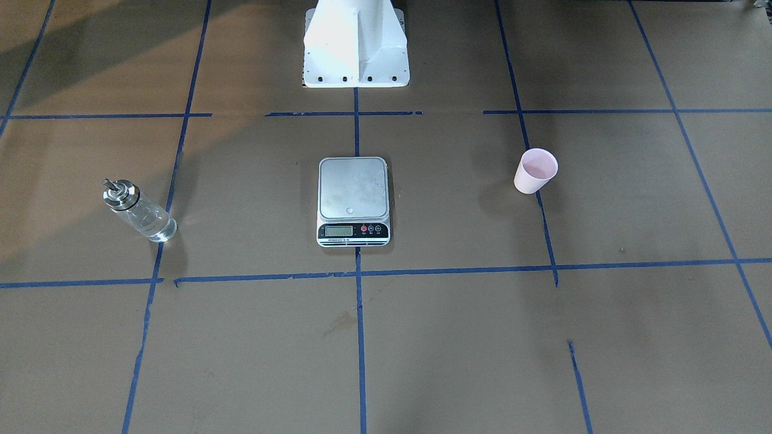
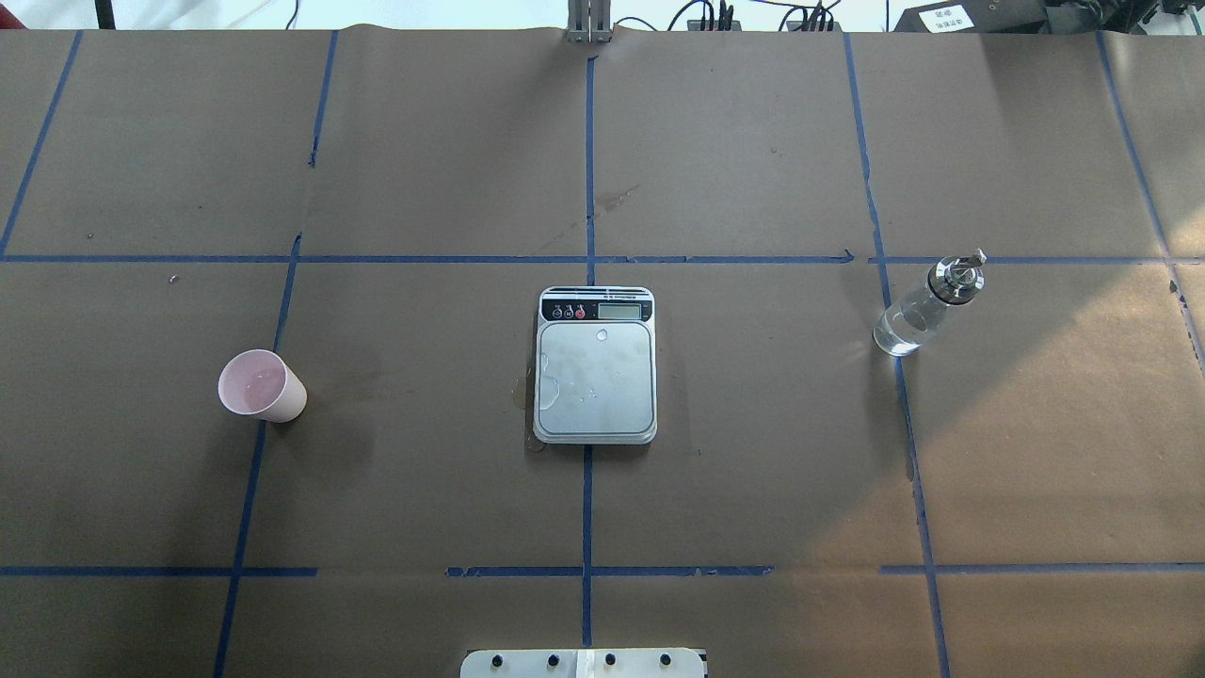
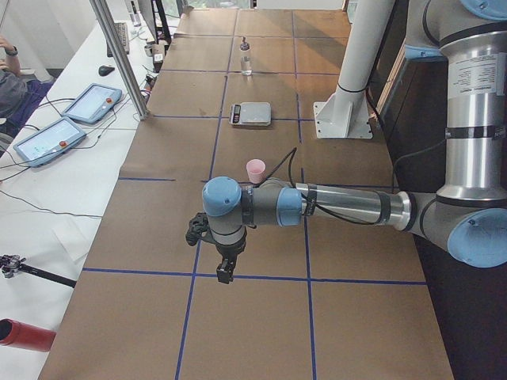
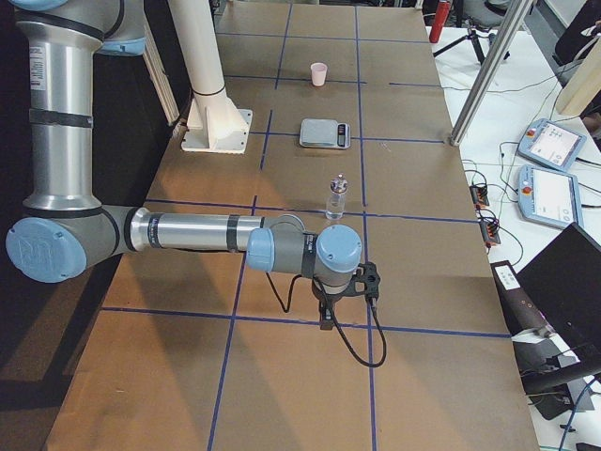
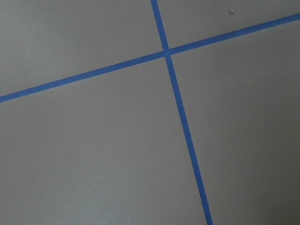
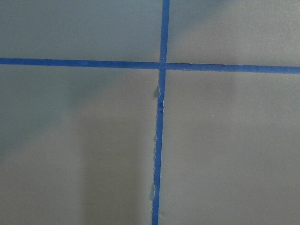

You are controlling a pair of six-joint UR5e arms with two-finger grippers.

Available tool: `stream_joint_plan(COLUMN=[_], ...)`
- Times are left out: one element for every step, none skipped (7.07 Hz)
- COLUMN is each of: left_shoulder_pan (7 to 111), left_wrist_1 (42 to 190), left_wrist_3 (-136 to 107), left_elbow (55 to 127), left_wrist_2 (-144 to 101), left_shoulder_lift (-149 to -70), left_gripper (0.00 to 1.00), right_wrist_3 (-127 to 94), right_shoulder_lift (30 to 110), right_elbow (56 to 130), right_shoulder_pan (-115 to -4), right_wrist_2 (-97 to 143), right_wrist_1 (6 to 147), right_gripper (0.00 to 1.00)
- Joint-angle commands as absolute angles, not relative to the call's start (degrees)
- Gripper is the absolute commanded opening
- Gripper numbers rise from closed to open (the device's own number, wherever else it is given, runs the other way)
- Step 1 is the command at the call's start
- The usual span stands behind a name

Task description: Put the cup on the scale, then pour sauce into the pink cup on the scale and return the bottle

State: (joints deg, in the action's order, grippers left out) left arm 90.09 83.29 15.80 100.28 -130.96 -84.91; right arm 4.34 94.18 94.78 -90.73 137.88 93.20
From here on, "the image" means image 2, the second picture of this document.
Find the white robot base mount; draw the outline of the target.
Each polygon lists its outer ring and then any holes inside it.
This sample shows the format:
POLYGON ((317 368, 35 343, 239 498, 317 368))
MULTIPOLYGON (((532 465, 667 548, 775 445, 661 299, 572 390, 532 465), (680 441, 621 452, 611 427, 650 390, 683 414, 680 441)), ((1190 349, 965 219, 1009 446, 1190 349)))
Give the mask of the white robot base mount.
POLYGON ((490 649, 470 652, 460 677, 707 677, 705 652, 665 648, 490 649))

